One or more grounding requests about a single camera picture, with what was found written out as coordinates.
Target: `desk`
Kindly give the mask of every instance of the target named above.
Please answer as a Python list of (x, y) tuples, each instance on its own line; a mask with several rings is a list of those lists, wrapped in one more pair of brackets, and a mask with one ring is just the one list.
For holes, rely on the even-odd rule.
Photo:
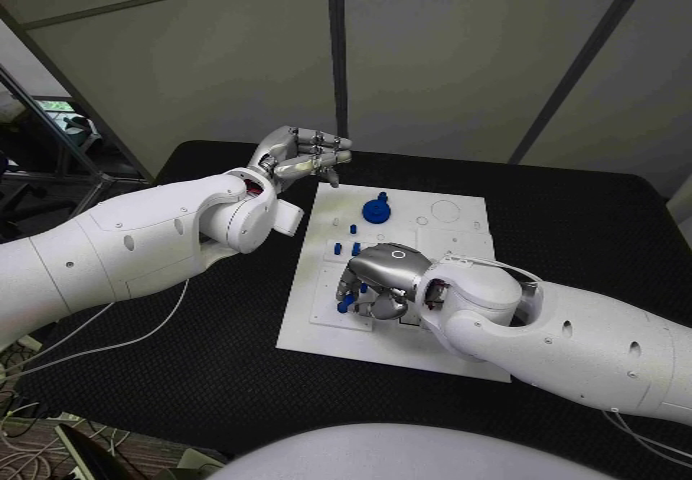
[[(187, 142), (158, 181), (220, 173), (245, 165), (252, 151), (249, 144)], [(343, 183), (484, 197), (500, 261), (692, 325), (692, 255), (638, 177), (367, 153), (354, 153), (338, 171)], [(327, 425), (405, 422), (510, 440), (614, 476), (686, 475), (598, 411), (516, 380), (507, 385), (274, 348), (315, 182), (302, 179), (282, 196), (305, 210), (295, 237), (272, 233), (251, 255), (216, 263), (190, 280), (154, 337), (29, 375), (21, 394), (118, 428), (225, 452)], [(144, 334), (180, 288), (118, 304), (46, 360)], [(92, 313), (63, 320), (52, 341)], [(692, 450), (689, 427), (647, 419), (631, 425)]]

